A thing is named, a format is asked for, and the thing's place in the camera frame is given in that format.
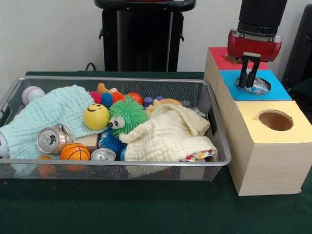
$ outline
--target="red ball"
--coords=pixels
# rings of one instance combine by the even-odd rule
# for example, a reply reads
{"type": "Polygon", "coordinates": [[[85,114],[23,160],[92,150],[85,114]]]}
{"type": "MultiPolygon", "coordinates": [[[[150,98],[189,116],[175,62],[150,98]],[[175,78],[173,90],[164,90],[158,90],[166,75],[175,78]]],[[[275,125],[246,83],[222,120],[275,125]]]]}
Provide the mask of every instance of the red ball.
{"type": "Polygon", "coordinates": [[[120,100],[125,101],[125,96],[120,92],[114,92],[113,93],[113,103],[120,101],[120,100]]]}
{"type": "Polygon", "coordinates": [[[101,104],[102,103],[102,94],[96,91],[90,92],[90,96],[93,98],[94,102],[96,104],[101,104]]]}
{"type": "Polygon", "coordinates": [[[143,105],[143,98],[137,93],[128,94],[134,101],[137,101],[139,104],[143,105]]]}

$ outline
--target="yellow toy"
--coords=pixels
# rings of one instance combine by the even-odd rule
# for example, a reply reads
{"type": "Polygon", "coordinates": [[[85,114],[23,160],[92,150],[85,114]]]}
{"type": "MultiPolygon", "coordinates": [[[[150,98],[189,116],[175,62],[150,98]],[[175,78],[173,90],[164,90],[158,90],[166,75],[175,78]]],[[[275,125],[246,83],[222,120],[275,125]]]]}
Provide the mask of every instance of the yellow toy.
{"type": "Polygon", "coordinates": [[[153,104],[149,105],[146,108],[146,113],[148,116],[151,115],[151,113],[153,112],[154,109],[156,109],[156,107],[160,106],[161,104],[173,104],[173,105],[182,105],[181,102],[175,100],[175,99],[171,99],[171,98],[167,98],[167,99],[163,99],[158,101],[157,99],[154,99],[153,104]]]}
{"type": "Polygon", "coordinates": [[[92,130],[105,128],[109,118],[109,111],[101,104],[90,105],[83,113],[83,122],[92,130]]]}
{"type": "Polygon", "coordinates": [[[99,83],[99,84],[97,85],[97,91],[98,91],[99,93],[101,93],[101,94],[103,94],[103,93],[113,94],[114,92],[118,92],[118,90],[117,90],[116,88],[107,89],[107,88],[105,87],[105,84],[103,84],[103,83],[99,83]]]}

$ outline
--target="black cable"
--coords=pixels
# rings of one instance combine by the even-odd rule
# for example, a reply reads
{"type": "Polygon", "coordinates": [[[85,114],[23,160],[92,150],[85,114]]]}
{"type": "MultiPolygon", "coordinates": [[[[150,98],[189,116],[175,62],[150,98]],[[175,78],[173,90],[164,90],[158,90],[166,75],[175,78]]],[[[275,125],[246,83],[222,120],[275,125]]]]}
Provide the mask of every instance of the black cable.
{"type": "Polygon", "coordinates": [[[94,64],[93,64],[92,62],[88,63],[88,65],[86,66],[86,69],[84,69],[84,70],[85,70],[85,71],[88,71],[90,65],[92,66],[93,71],[96,71],[96,70],[97,70],[96,67],[94,66],[94,64]]]}

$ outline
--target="light blue muslin blanket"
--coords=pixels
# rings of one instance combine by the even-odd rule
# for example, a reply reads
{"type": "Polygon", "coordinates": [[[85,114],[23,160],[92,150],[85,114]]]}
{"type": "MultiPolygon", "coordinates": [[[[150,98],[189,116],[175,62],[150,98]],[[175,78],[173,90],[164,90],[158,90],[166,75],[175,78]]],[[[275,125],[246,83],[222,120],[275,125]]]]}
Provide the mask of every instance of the light blue muslin blanket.
{"type": "MultiPolygon", "coordinates": [[[[38,159],[43,154],[36,145],[38,133],[59,123],[71,130],[73,139],[101,133],[103,130],[91,130],[83,123],[83,112],[93,103],[86,90],[77,85],[55,89],[31,101],[11,123],[0,128],[10,158],[38,159]]],[[[27,176],[36,168],[36,164],[12,166],[16,170],[15,177],[27,176]]]]}

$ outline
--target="metal basket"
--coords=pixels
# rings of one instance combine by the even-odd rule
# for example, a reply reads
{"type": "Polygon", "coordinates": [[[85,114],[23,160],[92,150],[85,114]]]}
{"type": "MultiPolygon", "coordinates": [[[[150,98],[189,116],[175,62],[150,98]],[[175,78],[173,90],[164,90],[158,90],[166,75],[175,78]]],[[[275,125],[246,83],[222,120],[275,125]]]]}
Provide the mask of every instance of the metal basket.
{"type": "MultiPolygon", "coordinates": [[[[21,94],[26,87],[38,86],[45,93],[76,84],[94,91],[98,83],[116,87],[120,92],[139,93],[142,97],[163,96],[180,100],[186,107],[197,107],[207,115],[211,127],[206,135],[218,149],[218,162],[128,162],[128,161],[71,161],[38,159],[0,159],[0,178],[14,178],[12,165],[19,167],[48,164],[55,173],[48,179],[139,179],[139,180],[208,180],[215,178],[222,166],[231,161],[231,154],[223,131],[215,97],[210,84],[202,80],[84,78],[84,77],[23,77],[17,79],[0,103],[0,126],[10,121],[23,108],[21,94]],[[83,170],[70,172],[66,165],[79,165],[83,170]]],[[[39,179],[35,169],[26,179],[39,179]]]]}

